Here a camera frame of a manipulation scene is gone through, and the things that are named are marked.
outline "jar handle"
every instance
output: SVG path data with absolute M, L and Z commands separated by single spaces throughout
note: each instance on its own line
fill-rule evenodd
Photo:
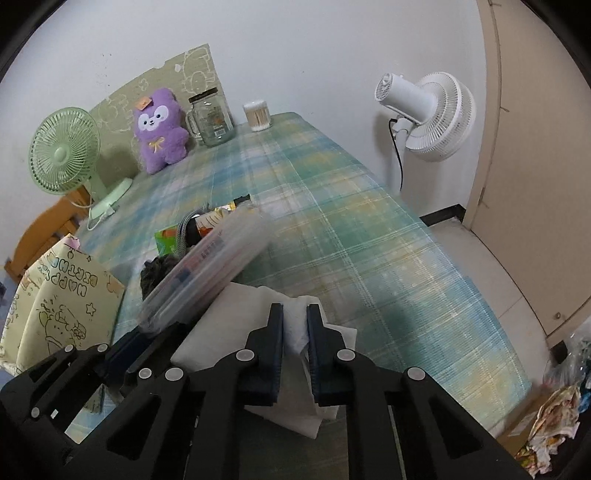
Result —
M 201 133 L 199 132 L 199 127 L 197 126 L 197 122 L 191 115 L 192 112 L 187 113 L 185 116 L 185 122 L 187 123 L 187 130 L 189 133 L 194 136 L 195 138 L 201 139 Z

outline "paper bag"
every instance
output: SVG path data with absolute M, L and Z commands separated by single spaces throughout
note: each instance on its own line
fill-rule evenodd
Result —
M 23 276 L 0 339 L 0 367 L 12 375 L 66 345 L 110 343 L 125 287 L 68 235 Z M 100 410 L 100 395 L 86 405 Z

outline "black power cord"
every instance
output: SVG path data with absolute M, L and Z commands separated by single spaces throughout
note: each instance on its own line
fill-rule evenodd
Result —
M 392 133 L 392 124 L 395 124 L 397 120 L 395 118 L 391 118 L 388 122 L 388 131 L 390 132 L 390 137 L 392 138 L 392 143 L 394 144 L 394 150 L 396 150 L 396 156 L 398 157 L 398 165 L 400 165 L 400 190 L 402 190 L 402 183 L 404 181 L 404 170 L 402 168 L 402 160 L 400 160 L 400 153 L 398 153 L 398 147 L 396 146 L 396 139 L 394 138 L 394 134 Z

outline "door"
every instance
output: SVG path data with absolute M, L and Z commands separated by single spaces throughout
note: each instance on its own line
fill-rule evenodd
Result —
M 591 296 L 591 89 L 520 0 L 495 0 L 498 137 L 472 230 L 546 334 Z

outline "table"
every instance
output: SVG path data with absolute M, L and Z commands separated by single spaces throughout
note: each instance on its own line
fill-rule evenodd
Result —
M 82 249 L 124 284 L 115 338 L 135 326 L 139 273 L 157 256 L 154 232 L 199 206 L 250 194 L 274 219 L 269 248 L 236 279 L 288 296 L 320 298 L 328 321 L 358 330 L 358 350 L 382 367 L 424 368 L 486 428 L 504 418 L 530 383 L 492 310 L 429 229 L 369 171 L 295 113 L 273 126 L 193 151 L 140 174 L 115 216 Z M 81 414 L 88 431 L 102 416 Z M 241 418 L 244 478 L 347 478 L 340 417 L 305 439 L 260 418 Z

